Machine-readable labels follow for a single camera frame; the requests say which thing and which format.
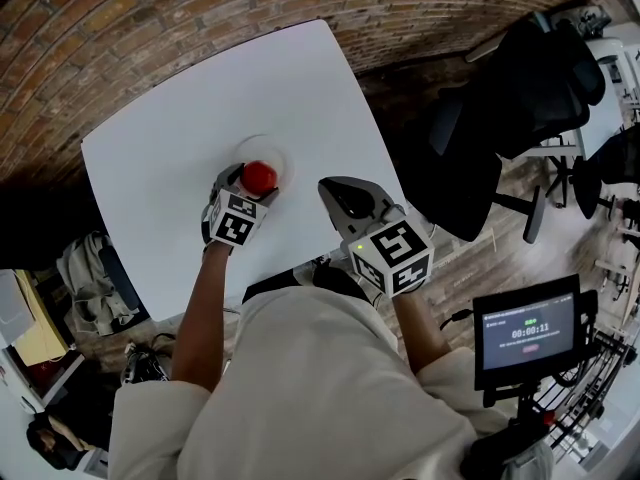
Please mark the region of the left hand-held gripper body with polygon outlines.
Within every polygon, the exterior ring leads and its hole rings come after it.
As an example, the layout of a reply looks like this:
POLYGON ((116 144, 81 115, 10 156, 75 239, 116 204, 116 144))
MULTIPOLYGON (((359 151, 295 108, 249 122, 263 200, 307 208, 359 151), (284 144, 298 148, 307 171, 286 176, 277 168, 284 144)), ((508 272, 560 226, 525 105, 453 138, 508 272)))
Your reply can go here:
POLYGON ((250 193, 234 183, 230 191, 211 190, 209 201, 201 214, 201 235, 205 247, 214 242, 232 248, 244 247, 264 221, 268 208, 253 201, 260 195, 250 193))

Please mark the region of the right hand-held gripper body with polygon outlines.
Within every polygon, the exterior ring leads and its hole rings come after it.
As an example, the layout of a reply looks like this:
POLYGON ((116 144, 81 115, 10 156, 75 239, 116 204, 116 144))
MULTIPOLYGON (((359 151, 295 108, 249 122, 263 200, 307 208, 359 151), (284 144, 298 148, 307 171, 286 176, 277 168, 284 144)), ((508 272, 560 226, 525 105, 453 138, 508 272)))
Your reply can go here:
POLYGON ((375 223, 347 244, 355 272, 388 298, 416 289, 431 276, 434 245, 415 214, 375 223))

